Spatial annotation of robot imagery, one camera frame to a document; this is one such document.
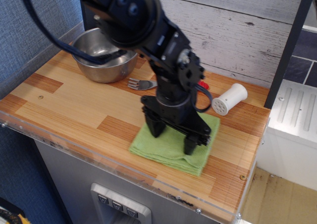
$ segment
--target floor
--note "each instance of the floor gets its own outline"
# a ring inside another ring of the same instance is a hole
[[[256,168],[241,213],[252,224],[317,224],[317,191]]]

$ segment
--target red object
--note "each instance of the red object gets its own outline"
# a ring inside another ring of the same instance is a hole
[[[205,89],[209,89],[209,85],[206,84],[203,80],[199,81],[198,84],[199,84],[200,86],[203,86]]]

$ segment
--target button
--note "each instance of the button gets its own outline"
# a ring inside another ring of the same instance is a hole
[[[104,204],[109,204],[108,198],[101,196],[100,194],[98,194],[98,199]]]
[[[114,207],[115,209],[117,209],[118,211],[123,211],[123,207],[122,207],[121,204],[112,201],[112,205],[113,205],[113,207]]]
[[[133,218],[138,218],[138,213],[132,209],[127,208],[127,214]]]

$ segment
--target wooden countertop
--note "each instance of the wooden countertop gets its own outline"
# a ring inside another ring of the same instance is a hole
[[[210,72],[205,75],[215,98],[237,82]],[[141,58],[130,77],[155,79]],[[207,112],[220,117],[221,125],[207,165],[196,177],[129,153],[145,122],[140,97],[154,95],[155,89],[135,91],[126,86],[127,81],[90,81],[69,54],[60,52],[0,101],[0,120],[95,165],[111,167],[152,189],[180,196],[216,220],[230,222],[229,213],[239,212],[248,181],[240,176],[249,176],[267,123],[270,110],[263,105],[268,89],[239,82],[249,94],[245,101],[226,116],[213,109]],[[198,100],[198,107],[208,104],[203,95]]]

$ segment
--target white plastic cylinder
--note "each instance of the white plastic cylinder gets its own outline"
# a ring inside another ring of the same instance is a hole
[[[248,97],[248,91],[241,84],[233,84],[220,97],[212,100],[212,108],[219,115],[225,116],[229,110]]]

